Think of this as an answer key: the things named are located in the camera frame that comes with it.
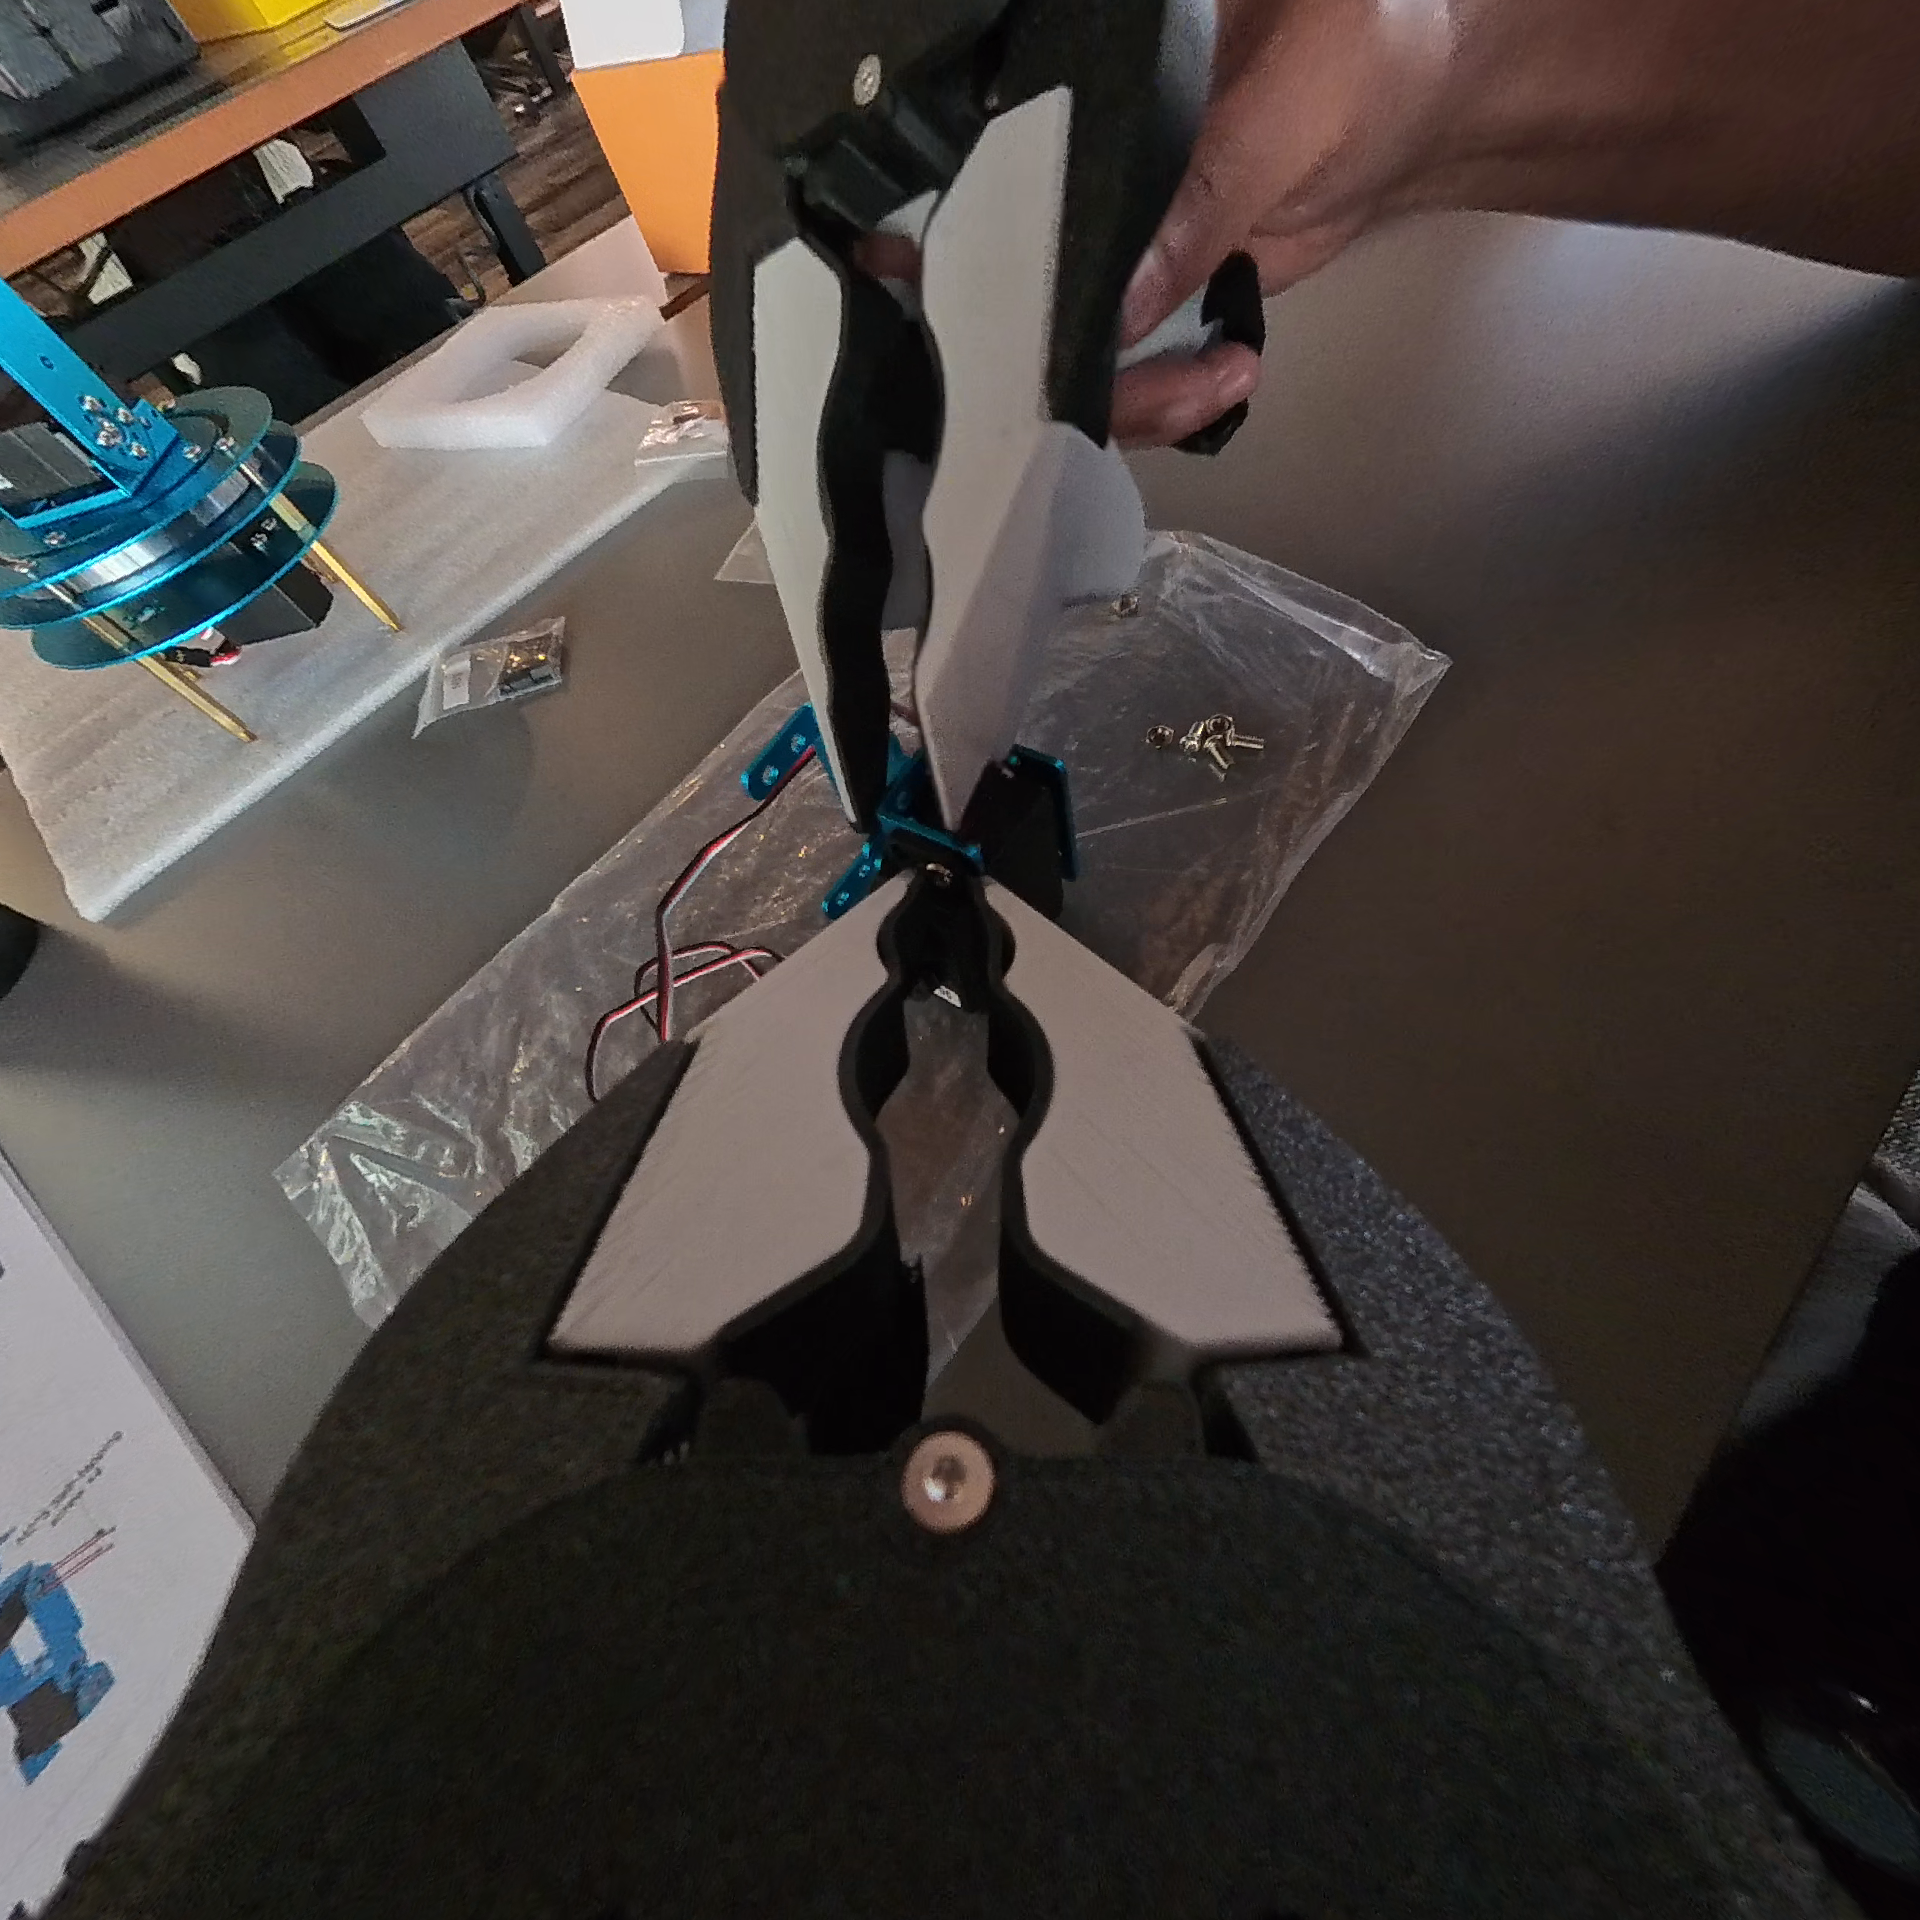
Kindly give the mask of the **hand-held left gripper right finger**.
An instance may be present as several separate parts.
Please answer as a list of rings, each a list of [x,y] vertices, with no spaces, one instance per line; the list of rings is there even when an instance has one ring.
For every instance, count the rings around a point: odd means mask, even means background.
[[[1092,1424],[1140,1385],[1332,1355],[1344,1327],[1209,1058],[1167,1004],[1011,890],[978,892],[991,1078],[1016,1114],[999,1319]]]

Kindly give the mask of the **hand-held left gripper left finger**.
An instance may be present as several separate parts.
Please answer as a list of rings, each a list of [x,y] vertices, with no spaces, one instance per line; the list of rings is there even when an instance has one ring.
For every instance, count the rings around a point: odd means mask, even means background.
[[[885,928],[913,902],[888,880],[699,1027],[549,1353],[754,1382],[824,1455],[919,1420],[927,1300],[877,1127],[911,1063]]]

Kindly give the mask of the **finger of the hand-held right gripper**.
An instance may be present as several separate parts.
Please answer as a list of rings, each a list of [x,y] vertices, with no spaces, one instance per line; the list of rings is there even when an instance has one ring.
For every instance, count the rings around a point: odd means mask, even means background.
[[[992,120],[923,235],[945,432],[914,702],[949,834],[1017,744],[1044,639],[1066,611],[1124,598],[1146,554],[1124,459],[1049,411],[1071,131],[1068,88]]]
[[[753,278],[757,522],[858,833],[877,825],[891,737],[885,459],[898,440],[903,322],[890,294],[805,235]]]

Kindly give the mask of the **black servo with blue bracket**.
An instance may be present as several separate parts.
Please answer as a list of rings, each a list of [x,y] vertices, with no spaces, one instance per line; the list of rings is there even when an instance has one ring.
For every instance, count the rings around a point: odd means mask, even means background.
[[[1072,792],[1066,767],[1016,745],[978,780],[961,827],[943,822],[927,752],[890,737],[885,787],[859,854],[824,897],[827,923],[842,922],[885,880],[913,871],[973,874],[994,880],[1056,922],[1066,888],[1079,875]]]

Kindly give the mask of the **person's right forearm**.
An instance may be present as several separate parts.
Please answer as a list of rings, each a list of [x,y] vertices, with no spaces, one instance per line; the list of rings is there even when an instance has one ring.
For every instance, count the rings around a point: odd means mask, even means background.
[[[1917,273],[1916,3],[1463,4],[1395,210]]]

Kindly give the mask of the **grey desk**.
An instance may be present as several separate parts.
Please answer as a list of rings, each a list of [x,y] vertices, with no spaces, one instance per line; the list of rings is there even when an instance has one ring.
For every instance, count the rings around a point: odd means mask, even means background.
[[[1916,283],[1426,220],[1269,308],[1151,522],[1452,659],[1204,1025],[1522,1323],[1663,1540],[1916,1071]],[[792,664],[677,483],[560,695],[388,707],[87,926],[13,792],[4,1158],[252,1507],[368,1329],[276,1166]]]

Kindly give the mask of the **person's right hand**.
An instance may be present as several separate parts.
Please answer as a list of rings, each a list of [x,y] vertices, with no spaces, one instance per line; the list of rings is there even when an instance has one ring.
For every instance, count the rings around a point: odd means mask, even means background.
[[[1121,343],[1160,332],[1232,257],[1276,298],[1383,217],[1434,152],[1463,20],[1445,3],[1221,4],[1211,94]]]

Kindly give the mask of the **clear plastic bag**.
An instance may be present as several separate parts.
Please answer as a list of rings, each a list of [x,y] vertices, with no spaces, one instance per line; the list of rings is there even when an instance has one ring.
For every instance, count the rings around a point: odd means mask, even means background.
[[[1071,612],[1021,744],[1072,787],[1071,935],[1195,1018],[1274,919],[1452,668],[1381,612],[1201,535],[1152,535],[1140,612]],[[748,769],[800,710],[786,675],[632,833],[347,1096],[276,1182],[378,1329],[429,1262],[657,1048],[612,1023],[657,961],[657,903],[745,817]],[[1267,740],[1229,780],[1152,752],[1154,724],[1229,713]]]

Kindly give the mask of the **orange cardboard box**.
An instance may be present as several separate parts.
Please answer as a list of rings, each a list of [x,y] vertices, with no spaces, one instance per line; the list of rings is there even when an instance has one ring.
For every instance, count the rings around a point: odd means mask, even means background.
[[[572,80],[666,275],[709,275],[725,3],[565,3]]]

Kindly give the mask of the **white foam sheet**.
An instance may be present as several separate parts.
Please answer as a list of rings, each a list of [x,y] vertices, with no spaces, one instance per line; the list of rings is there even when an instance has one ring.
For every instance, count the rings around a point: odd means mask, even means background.
[[[384,448],[361,423],[363,400],[309,427],[340,487],[328,540],[400,632],[347,598],[316,633],[210,675],[257,744],[231,738],[138,666],[61,671],[7,632],[4,769],[77,918],[107,922],[387,702],[417,694],[450,644],[682,478],[723,471],[725,427],[666,436],[683,400],[719,400],[707,299],[666,321],[545,448]]]

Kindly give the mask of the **small bag of black parts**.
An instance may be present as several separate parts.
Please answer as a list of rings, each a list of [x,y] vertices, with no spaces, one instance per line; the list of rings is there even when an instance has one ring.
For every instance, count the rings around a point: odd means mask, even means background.
[[[570,632],[563,616],[444,650],[426,672],[415,738],[432,727],[499,707],[523,704],[565,689]]]

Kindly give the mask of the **cluster of small screws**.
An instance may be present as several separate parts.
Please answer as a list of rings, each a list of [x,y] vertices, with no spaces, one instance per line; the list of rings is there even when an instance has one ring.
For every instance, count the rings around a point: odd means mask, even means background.
[[[1143,735],[1143,744],[1152,752],[1180,755],[1219,782],[1229,780],[1240,761],[1267,755],[1267,740],[1244,732],[1225,711],[1203,716],[1187,727],[1154,724]]]

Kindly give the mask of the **wooden table with dark panel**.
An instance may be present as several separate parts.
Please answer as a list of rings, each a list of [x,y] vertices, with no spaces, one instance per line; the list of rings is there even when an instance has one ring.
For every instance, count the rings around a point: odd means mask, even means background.
[[[474,34],[517,39],[552,92],[570,88],[545,20],[559,4],[316,4],[212,43],[176,82],[4,162],[4,279],[37,275],[263,145],[314,127],[345,175],[263,224],[140,281],[65,329],[111,378],[156,371],[201,337],[288,295],[378,235],[459,199],[511,283],[545,254],[503,171],[513,135]]]

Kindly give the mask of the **open instruction manual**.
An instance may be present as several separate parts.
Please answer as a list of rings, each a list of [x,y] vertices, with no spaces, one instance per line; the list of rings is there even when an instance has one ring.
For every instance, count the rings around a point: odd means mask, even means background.
[[[179,1712],[252,1521],[2,1172],[2,1913],[45,1907]]]

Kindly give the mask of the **person's black clothed torso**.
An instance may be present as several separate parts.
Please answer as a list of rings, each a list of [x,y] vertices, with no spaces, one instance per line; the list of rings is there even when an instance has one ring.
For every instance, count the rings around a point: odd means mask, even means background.
[[[1917,1913],[1917,1210],[1865,1172],[1659,1562],[1722,1710],[1865,1915]]]

